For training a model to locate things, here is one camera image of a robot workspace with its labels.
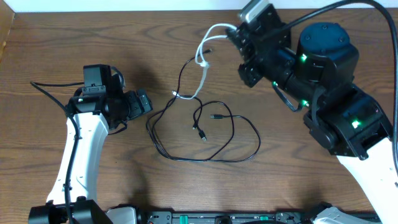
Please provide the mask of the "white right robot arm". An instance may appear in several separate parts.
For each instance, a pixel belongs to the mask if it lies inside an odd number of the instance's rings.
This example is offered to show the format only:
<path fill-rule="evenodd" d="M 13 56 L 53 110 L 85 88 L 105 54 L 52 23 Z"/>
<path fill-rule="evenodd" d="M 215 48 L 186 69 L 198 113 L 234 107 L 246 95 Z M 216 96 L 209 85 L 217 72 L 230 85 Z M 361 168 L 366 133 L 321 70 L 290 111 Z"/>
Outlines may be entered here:
<path fill-rule="evenodd" d="M 238 72 L 253 87 L 265 78 L 285 105 L 307 113 L 310 135 L 346 167 L 382 223 L 397 222 L 397 122 L 357 87 L 359 52 L 337 23 L 317 22 L 291 48 L 295 22 L 281 21 L 267 1 L 251 1 L 241 25 L 226 31 L 243 63 Z"/>

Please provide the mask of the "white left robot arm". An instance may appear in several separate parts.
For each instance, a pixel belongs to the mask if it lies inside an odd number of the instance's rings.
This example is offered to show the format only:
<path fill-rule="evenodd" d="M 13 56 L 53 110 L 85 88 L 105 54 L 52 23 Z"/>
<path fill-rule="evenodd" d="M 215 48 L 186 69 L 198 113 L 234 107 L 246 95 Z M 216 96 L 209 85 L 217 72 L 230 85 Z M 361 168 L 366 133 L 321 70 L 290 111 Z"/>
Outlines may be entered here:
<path fill-rule="evenodd" d="M 107 136 L 127 129 L 127 122 L 152 111 L 145 90 L 124 91 L 122 73 L 109 65 L 85 65 L 61 109 L 67 117 L 67 140 L 57 179 L 45 205 L 32 207 L 29 223 L 137 223 L 133 206 L 105 212 L 97 204 L 98 169 Z"/>

